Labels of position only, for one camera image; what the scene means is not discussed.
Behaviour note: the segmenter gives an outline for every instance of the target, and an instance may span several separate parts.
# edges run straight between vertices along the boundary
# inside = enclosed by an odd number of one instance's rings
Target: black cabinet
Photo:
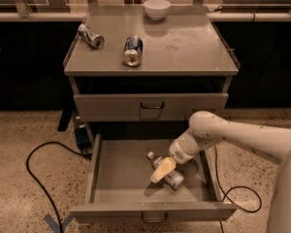
[[[72,100],[63,60],[79,22],[0,22],[0,110],[58,110]]]
[[[217,22],[241,63],[227,107],[291,107],[291,22]]]

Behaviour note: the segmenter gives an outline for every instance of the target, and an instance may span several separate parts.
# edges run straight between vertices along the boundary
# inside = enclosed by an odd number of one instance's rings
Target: speckled floor
[[[217,113],[233,121],[291,127],[291,109],[223,110]],[[0,112],[0,233],[53,232],[44,220],[46,215],[55,219],[53,209],[44,192],[27,173],[25,163],[30,151],[47,141],[59,141],[78,150],[72,122],[66,132],[57,132],[60,116],[60,112]],[[223,222],[225,232],[266,232],[277,166],[225,142],[217,149],[222,186],[227,190],[235,185],[248,185],[263,201],[262,209],[256,214],[237,210]],[[90,170],[88,160],[60,146],[46,146],[34,153],[30,167],[49,191],[62,218],[69,215],[72,206],[83,203]],[[240,189],[230,196],[250,210],[258,207],[252,192]],[[219,233],[221,229],[218,222],[79,225],[73,219],[65,232]]]

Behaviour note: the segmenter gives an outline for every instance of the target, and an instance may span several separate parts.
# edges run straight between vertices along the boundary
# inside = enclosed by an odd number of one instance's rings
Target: white bowl
[[[167,0],[147,0],[144,3],[145,12],[152,20],[165,18],[171,5]]]

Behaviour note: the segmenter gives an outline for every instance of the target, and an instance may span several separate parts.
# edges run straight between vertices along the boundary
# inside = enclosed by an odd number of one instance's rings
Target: drawer
[[[178,170],[178,190],[150,181],[149,151],[166,155],[172,140],[103,140],[96,135],[85,203],[71,209],[79,223],[226,220],[237,207],[222,203],[205,151]]]
[[[82,121],[184,120],[195,110],[223,109],[227,93],[75,95]]]

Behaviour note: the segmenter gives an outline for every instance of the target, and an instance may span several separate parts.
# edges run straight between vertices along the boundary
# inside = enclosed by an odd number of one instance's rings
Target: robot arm
[[[195,113],[189,120],[189,128],[171,144],[170,157],[157,168],[153,181],[159,173],[164,178],[201,150],[227,141],[237,146],[250,147],[280,161],[271,205],[269,233],[291,233],[291,129],[277,128],[225,120],[209,112]]]

